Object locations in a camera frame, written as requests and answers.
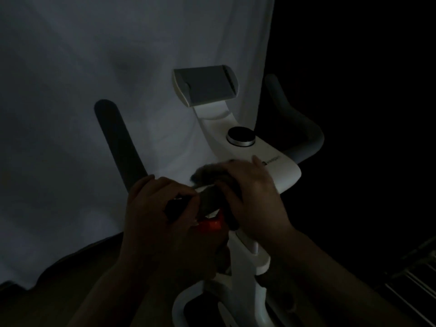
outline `left hand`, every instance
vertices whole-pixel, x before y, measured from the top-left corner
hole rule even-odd
[[[169,224],[164,209],[179,194],[192,198],[181,216]],[[200,197],[194,189],[168,178],[156,180],[149,175],[136,182],[127,199],[119,262],[134,269],[159,262],[193,226],[199,205]]]

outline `red object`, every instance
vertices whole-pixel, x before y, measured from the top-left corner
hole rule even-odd
[[[199,221],[198,226],[195,226],[195,228],[201,233],[221,231],[221,223],[223,222],[224,215],[222,213],[222,210],[220,209],[214,218]]]

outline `white sheet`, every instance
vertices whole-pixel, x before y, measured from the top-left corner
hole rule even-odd
[[[0,0],[0,283],[123,230],[126,190],[93,113],[114,101],[148,173],[215,160],[173,68],[229,65],[254,128],[274,0]]]

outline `hand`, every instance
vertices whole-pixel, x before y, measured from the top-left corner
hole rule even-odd
[[[181,216],[168,223],[164,209],[177,195],[192,198]],[[119,262],[134,269],[158,262],[175,249],[193,225],[200,205],[198,193],[165,177],[146,176],[136,182],[127,199],[124,237]]]
[[[233,160],[222,166],[239,183],[242,200],[224,182],[216,185],[221,189],[241,228],[263,247],[288,236],[293,227],[277,192],[274,181],[261,160],[253,156],[253,162]]]

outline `brand logo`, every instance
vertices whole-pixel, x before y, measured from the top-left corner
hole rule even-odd
[[[262,162],[263,165],[268,165],[276,160],[278,160],[280,158],[280,156],[276,156],[274,158],[271,158],[270,160],[267,160],[266,162]]]

